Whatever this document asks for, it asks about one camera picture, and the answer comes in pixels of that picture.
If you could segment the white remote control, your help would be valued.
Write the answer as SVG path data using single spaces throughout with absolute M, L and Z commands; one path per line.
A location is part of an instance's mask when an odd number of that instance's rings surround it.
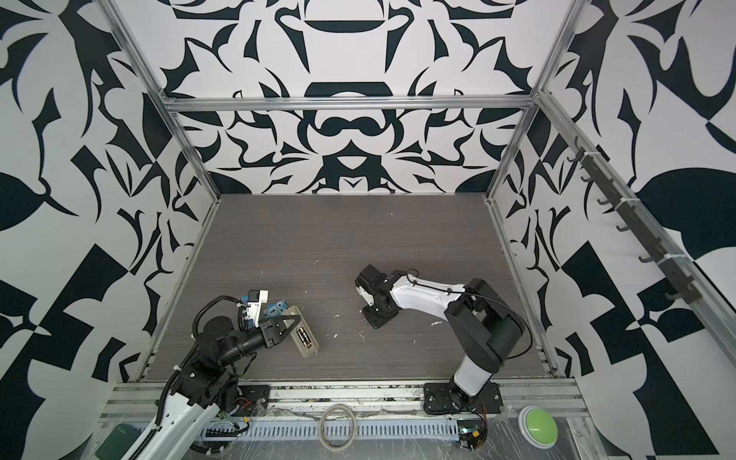
M 285 314 L 300 317 L 299 325 L 291 332 L 291 338 L 302 357 L 310 358 L 315 356 L 319 350 L 319 343 L 306 320 L 306 316 L 304 316 L 303 312 L 297 306 L 290 306 L 285 311 Z

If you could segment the black AAA battery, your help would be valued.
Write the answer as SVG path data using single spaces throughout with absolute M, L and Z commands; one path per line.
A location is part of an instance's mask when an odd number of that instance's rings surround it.
M 296 333 L 297 333 L 297 337 L 299 337 L 299 340 L 305 349 L 312 348 L 312 339 L 304 327 L 300 327 L 296 331 Z

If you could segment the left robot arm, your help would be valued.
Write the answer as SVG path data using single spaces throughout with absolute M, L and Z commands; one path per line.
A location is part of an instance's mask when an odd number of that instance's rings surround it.
M 216 415 L 228 416 L 238 409 L 242 374 L 235 363 L 254 360 L 260 350 L 280 344 L 302 320 L 299 314 L 280 315 L 245 319 L 235 326 L 230 317 L 216 316 L 200 327 L 203 316 L 223 301 L 245 306 L 235 297 L 221 295 L 195 315 L 193 347 L 174 368 L 153 421 L 123 454 L 125 459 L 181 459 L 190 450 L 208 456 L 222 453 L 225 444 L 205 445 L 201 435 Z

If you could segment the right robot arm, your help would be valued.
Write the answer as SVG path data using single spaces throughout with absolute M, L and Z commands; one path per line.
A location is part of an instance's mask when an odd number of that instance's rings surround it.
M 404 310 L 423 312 L 450 325 L 465 354 L 452 377 L 452 390 L 466 398 L 478 396 L 513 358 L 527 331 L 522 316 L 481 279 L 465 285 L 442 284 L 410 270 L 387 274 L 370 264 L 358 274 L 355 286 L 366 302 L 361 312 L 375 329 Z

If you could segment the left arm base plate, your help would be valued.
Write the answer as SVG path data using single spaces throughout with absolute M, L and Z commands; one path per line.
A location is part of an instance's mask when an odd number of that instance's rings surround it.
M 235 418 L 260 416 L 269 408 L 270 390 L 267 384 L 239 384 L 228 393 L 227 413 Z

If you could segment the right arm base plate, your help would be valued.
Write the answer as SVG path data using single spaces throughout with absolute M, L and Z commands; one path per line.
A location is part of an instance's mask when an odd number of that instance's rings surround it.
M 485 383 L 475 396 L 468 396 L 455 383 L 425 383 L 423 411 L 429 415 L 473 412 L 500 414 L 504 405 L 499 386 Z

